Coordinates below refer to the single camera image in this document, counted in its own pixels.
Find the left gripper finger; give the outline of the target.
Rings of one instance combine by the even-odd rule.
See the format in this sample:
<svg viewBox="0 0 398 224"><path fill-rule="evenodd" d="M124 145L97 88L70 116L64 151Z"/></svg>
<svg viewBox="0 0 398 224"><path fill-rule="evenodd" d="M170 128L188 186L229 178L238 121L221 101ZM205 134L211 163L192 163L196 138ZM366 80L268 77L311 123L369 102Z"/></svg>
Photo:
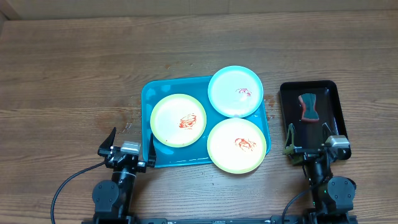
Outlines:
<svg viewBox="0 0 398 224"><path fill-rule="evenodd" d="M110 150L111 146L113 146L115 136L116 136L116 127L113 128L113 130L111 131L109 136L99 146L99 149L101 149L101 150Z"/></svg>
<svg viewBox="0 0 398 224"><path fill-rule="evenodd" d="M149 149L148 149L148 160L147 160L147 166L148 167L155 167L156 163L156 151L154 147L154 135L150 135L150 141L149 141Z"/></svg>

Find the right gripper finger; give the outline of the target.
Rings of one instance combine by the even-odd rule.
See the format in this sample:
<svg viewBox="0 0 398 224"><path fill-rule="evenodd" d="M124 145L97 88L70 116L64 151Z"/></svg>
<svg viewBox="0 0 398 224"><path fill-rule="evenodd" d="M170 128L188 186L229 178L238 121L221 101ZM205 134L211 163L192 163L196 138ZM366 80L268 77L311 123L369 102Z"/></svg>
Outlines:
<svg viewBox="0 0 398 224"><path fill-rule="evenodd" d="M292 123L288 125L286 140L285 140L285 148L283 150L283 154L293 154L295 149L294 144L294 136L295 136L295 127Z"/></svg>
<svg viewBox="0 0 398 224"><path fill-rule="evenodd" d="M327 123L322 124L322 136L323 136L323 142L326 142L326 140L332 135L332 131L329 128L329 125Z"/></svg>

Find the red and green sponge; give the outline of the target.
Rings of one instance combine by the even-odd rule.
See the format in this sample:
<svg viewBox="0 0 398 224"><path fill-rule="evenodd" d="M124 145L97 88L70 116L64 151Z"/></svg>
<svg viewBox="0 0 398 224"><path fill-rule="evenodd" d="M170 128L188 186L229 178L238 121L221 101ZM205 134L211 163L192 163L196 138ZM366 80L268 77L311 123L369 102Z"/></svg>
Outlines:
<svg viewBox="0 0 398 224"><path fill-rule="evenodd" d="M301 120L309 123L319 121L319 115L316 111L316 95L313 93L305 93L298 97L302 107Z"/></svg>

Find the green-rimmed plate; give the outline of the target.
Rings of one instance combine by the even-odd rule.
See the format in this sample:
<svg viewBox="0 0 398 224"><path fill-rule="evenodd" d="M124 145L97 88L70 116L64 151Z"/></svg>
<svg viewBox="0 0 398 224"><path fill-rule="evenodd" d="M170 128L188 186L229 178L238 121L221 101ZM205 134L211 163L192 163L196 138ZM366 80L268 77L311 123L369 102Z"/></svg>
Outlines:
<svg viewBox="0 0 398 224"><path fill-rule="evenodd" d="M231 174L245 174L256 169L264 160L267 141L252 122L230 118L210 131L207 150L212 162Z"/></svg>
<svg viewBox="0 0 398 224"><path fill-rule="evenodd" d="M190 95L169 95L154 106L150 128L156 139L166 146L189 146L204 133L206 112L203 105Z"/></svg>

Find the green-rimmed plate front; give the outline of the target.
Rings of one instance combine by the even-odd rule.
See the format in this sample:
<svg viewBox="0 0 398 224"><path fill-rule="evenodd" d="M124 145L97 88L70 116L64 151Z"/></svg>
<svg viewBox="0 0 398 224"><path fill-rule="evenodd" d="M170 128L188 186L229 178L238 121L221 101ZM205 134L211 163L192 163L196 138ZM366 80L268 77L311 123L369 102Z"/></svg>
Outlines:
<svg viewBox="0 0 398 224"><path fill-rule="evenodd" d="M210 131L207 150L212 162L231 174L245 174L256 169L264 160L267 141L252 122L230 118Z"/></svg>

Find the blue-rimmed plate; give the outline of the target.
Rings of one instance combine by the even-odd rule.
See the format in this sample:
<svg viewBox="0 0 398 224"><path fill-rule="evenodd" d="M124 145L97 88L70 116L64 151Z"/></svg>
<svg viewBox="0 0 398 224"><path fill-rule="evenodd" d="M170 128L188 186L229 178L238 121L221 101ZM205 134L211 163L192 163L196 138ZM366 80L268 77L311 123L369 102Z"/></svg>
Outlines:
<svg viewBox="0 0 398 224"><path fill-rule="evenodd" d="M264 87L252 70L232 65L218 70L210 79L208 98L217 112L229 118L244 118L263 101Z"/></svg>

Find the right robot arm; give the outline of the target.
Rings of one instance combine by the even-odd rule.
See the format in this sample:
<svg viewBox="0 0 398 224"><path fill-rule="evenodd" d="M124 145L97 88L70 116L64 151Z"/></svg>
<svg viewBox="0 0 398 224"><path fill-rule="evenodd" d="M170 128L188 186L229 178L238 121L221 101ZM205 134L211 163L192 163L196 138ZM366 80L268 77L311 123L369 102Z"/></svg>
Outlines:
<svg viewBox="0 0 398 224"><path fill-rule="evenodd" d="M295 145L295 127L289 124L283 154L288 156L293 165L301 166L308 179L309 188L300 192L285 206L281 223L357 223L355 216L349 216L353 209L356 183L352 179L334 176L331 163L347 160L351 157L348 138L337 135L322 125L325 142L313 149ZM313 208L308 208L301 217L287 218L287 210L299 198L310 193Z"/></svg>

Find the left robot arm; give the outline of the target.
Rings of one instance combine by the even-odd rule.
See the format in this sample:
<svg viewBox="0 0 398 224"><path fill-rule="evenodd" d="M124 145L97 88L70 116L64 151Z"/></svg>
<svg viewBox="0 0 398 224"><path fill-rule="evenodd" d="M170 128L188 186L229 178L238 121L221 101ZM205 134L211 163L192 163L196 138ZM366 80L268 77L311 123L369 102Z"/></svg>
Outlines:
<svg viewBox="0 0 398 224"><path fill-rule="evenodd" d="M139 143L125 142L117 147L114 145L115 136L116 128L98 149L98 155L104 158L104 165L113 173L111 179L99 182L93 189L94 224L139 223L137 215L129 211L134 181L138 172L144 173L148 167L154 167L156 162L153 144L150 145L148 159L141 161Z"/></svg>

